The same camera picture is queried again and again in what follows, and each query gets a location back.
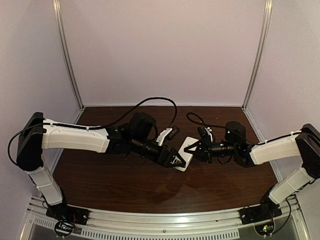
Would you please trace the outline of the white remote control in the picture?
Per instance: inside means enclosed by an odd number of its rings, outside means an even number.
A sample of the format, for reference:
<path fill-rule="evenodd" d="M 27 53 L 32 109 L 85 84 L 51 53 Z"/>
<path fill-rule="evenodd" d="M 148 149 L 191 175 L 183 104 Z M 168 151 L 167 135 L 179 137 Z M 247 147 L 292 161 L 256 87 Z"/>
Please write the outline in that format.
<path fill-rule="evenodd" d="M 186 147 L 191 146 L 192 144 L 196 143 L 198 139 L 187 136 L 182 143 L 180 149 L 178 150 L 179 155 L 183 158 L 183 160 L 186 162 L 185 167 L 176 166 L 174 167 L 176 170 L 185 172 L 193 158 L 193 155 L 191 153 L 187 153 L 184 151 Z"/>

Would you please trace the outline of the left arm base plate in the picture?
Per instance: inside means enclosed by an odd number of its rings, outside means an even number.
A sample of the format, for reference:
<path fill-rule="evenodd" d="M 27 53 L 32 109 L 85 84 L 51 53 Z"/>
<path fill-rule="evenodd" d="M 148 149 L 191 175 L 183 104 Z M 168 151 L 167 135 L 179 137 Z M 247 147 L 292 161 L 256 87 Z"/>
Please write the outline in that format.
<path fill-rule="evenodd" d="M 89 217 L 89 210 L 69 205 L 49 205 L 47 207 L 46 216 L 60 222 L 86 225 Z"/>

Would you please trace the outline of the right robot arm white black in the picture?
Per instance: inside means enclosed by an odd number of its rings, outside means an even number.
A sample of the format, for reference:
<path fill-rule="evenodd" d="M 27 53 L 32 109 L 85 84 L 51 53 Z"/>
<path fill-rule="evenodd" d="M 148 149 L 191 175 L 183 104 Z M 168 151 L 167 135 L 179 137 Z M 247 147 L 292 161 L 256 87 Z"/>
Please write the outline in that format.
<path fill-rule="evenodd" d="M 320 177 L 320 133 L 312 124 L 253 144 L 247 143 L 246 128 L 238 121 L 229 121 L 223 126 L 225 134 L 221 142 L 214 141 L 213 128 L 213 125 L 201 123 L 197 129 L 200 139 L 184 147 L 183 151 L 207 163 L 211 163 L 213 158 L 230 157 L 244 168 L 290 157 L 302 158 L 301 167 L 262 197 L 259 212 L 263 215 L 270 216 L 280 203 Z"/>

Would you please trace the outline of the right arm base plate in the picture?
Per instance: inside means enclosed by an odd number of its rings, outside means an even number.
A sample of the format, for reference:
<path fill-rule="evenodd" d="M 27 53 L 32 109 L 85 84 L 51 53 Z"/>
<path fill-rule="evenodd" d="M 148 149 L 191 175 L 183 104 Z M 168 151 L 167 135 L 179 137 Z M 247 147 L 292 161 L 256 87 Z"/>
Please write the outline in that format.
<path fill-rule="evenodd" d="M 271 220 L 274 217 L 279 217 L 282 215 L 282 211 L 278 207 L 269 210 L 264 209 L 261 205 L 245 206 L 241 208 L 238 213 L 243 225 Z"/>

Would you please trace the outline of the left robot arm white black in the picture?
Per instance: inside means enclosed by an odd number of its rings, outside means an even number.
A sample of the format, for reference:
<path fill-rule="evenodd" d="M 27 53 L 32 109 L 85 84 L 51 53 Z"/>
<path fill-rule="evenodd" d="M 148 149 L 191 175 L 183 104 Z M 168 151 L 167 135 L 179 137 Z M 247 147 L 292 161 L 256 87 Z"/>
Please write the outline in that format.
<path fill-rule="evenodd" d="M 118 127 L 67 124 L 35 112 L 25 127 L 13 136 L 18 139 L 18 145 L 12 163 L 29 175 L 53 216 L 65 220 L 72 210 L 45 164 L 43 150 L 72 149 L 109 155 L 133 152 L 165 168 L 186 167 L 187 163 L 178 151 L 168 149 L 164 144 L 179 133 L 179 128 L 168 127 L 151 140 L 148 136 L 156 129 L 156 123 L 144 112 L 136 112 L 128 123 Z"/>

